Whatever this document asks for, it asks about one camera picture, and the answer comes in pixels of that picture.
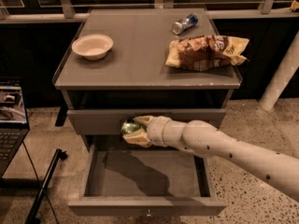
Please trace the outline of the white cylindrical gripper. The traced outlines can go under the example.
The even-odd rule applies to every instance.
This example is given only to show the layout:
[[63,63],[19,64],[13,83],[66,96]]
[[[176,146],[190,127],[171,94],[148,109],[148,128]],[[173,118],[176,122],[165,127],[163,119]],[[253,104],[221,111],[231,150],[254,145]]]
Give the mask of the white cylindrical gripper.
[[167,117],[138,116],[133,121],[147,127],[147,132],[139,130],[125,134],[123,139],[132,145],[149,147],[150,142],[158,147],[183,147],[182,138],[185,122],[174,121]]

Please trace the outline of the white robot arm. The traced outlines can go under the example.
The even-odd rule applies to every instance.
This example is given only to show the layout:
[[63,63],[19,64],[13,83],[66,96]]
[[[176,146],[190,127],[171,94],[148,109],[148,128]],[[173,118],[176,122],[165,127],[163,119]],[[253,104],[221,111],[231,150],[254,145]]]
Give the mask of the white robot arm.
[[234,139],[205,121],[139,116],[126,120],[121,133],[133,145],[173,147],[201,158],[221,157],[299,201],[298,159]]

